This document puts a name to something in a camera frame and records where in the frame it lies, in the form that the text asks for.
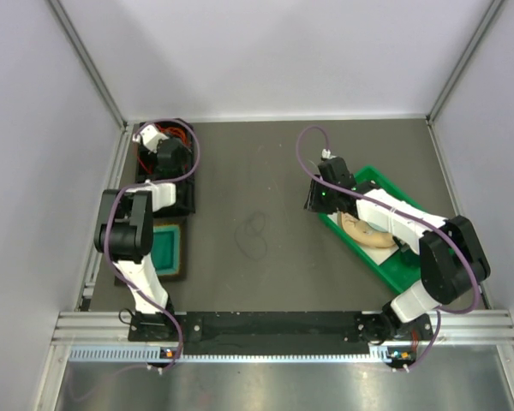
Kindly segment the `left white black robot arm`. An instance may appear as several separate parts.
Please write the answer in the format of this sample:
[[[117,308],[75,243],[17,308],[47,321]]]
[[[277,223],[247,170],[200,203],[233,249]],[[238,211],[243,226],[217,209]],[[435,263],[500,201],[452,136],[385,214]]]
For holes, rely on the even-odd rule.
[[[134,297],[132,325],[146,323],[164,340],[177,320],[163,282],[183,274],[182,228],[196,211],[198,143],[181,119],[142,124],[133,141],[142,170],[136,184],[102,193],[93,243]]]

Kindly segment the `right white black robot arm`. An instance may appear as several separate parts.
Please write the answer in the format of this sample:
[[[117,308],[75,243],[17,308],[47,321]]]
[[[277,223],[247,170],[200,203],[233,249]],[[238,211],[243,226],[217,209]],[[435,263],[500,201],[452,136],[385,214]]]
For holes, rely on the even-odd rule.
[[[420,277],[386,303],[376,341],[400,339],[428,311],[449,305],[491,274],[474,225],[464,216],[441,217],[390,195],[374,181],[358,182],[343,158],[324,149],[305,208],[334,214],[338,227],[367,248],[397,247],[418,258]]]

